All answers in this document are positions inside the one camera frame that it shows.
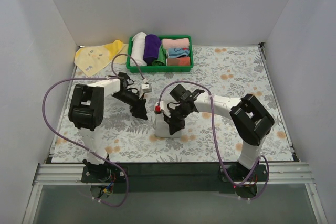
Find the grey towel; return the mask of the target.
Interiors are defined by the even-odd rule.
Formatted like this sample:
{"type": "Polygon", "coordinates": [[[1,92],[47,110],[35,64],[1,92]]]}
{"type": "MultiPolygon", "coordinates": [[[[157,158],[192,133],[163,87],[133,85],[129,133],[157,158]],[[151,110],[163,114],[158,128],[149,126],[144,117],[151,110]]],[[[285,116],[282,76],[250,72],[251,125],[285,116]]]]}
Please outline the grey towel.
{"type": "Polygon", "coordinates": [[[157,137],[163,138],[180,138],[182,136],[182,131],[177,131],[174,134],[170,134],[169,125],[165,118],[168,116],[165,113],[160,113],[155,115],[154,121],[154,134],[157,137]]]}

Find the yellow towel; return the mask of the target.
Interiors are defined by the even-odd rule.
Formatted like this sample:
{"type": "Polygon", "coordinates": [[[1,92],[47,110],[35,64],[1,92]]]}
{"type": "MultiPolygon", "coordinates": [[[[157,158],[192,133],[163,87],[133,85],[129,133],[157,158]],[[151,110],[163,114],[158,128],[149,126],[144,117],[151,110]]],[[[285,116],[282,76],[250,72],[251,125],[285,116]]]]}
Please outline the yellow towel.
{"type": "Polygon", "coordinates": [[[128,45],[120,40],[102,46],[82,46],[75,53],[75,65],[91,77],[105,68],[118,54],[126,54],[128,45]]]}

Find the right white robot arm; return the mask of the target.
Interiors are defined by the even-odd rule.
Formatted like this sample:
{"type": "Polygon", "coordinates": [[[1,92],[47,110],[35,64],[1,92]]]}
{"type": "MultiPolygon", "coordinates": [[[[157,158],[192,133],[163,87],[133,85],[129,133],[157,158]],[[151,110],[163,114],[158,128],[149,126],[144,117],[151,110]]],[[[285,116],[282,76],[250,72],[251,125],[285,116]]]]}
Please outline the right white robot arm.
{"type": "Polygon", "coordinates": [[[170,135],[184,129],[185,119],[193,112],[210,113],[212,124],[215,115],[231,119],[243,140],[238,164],[248,171],[255,169],[264,139],[275,121],[254,95],[247,94],[243,98],[223,97],[213,95],[205,89],[190,92],[181,84],[170,95],[177,102],[175,108],[167,107],[169,113],[164,116],[170,135]]]}

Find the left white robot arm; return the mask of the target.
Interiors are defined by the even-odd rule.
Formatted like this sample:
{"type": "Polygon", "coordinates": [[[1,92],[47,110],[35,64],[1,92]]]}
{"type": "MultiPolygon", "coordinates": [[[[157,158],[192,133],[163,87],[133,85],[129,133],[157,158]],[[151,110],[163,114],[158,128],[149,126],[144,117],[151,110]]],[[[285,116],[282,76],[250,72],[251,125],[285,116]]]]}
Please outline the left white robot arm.
{"type": "Polygon", "coordinates": [[[117,76],[107,76],[91,84],[75,85],[68,117],[79,130],[89,152],[83,163],[90,173],[106,171],[105,159],[108,153],[101,144],[101,123],[104,115],[104,99],[112,96],[127,104],[133,117],[147,120],[145,93],[152,91],[151,85],[144,78],[140,88],[131,88],[134,82],[120,72],[117,76]]]}

